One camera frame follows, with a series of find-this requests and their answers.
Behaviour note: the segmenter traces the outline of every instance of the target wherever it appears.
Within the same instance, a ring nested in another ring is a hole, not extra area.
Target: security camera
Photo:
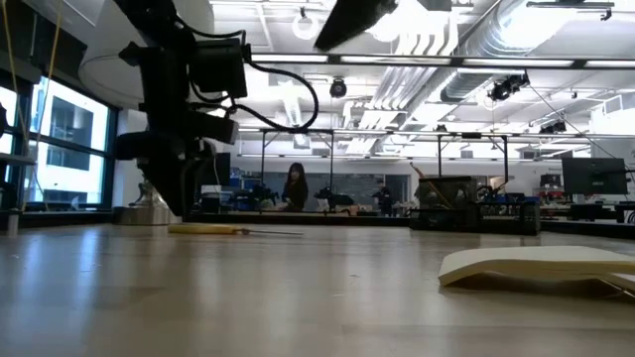
[[[346,95],[346,83],[341,77],[337,77],[333,80],[333,84],[330,85],[330,96],[333,98],[341,98]]]

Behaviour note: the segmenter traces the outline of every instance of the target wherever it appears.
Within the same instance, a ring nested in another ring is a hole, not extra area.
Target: silver duct
[[[456,55],[464,57],[523,57],[548,40],[570,18],[570,11],[527,8],[529,0],[503,0],[481,26],[461,46]],[[445,102],[460,102],[491,79],[491,74],[459,73],[453,68],[438,69],[409,107],[417,107],[446,82],[441,91]]]

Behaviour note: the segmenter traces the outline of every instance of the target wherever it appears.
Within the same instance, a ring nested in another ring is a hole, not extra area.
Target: long dark hair
[[[291,180],[291,172],[296,171],[300,173],[300,177],[296,181],[295,184],[292,185]],[[307,184],[307,176],[305,175],[305,167],[300,163],[293,163],[289,168],[289,172],[287,173],[287,182],[285,183],[285,192],[292,196],[298,197],[298,195],[302,196],[302,201],[307,200],[309,196],[309,185]]]

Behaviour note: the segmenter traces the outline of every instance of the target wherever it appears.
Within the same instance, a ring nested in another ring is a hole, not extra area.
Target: wooden table surface
[[[635,301],[501,277],[440,289],[463,249],[635,241],[254,226],[303,237],[62,227],[0,238],[0,356],[631,356]]]

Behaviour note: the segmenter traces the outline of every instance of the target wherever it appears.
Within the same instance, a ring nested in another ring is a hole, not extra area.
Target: woman
[[[305,168],[302,164],[294,163],[289,168],[283,199],[287,199],[288,205],[285,210],[301,212],[305,208],[307,197],[309,196],[309,186],[305,176]]]

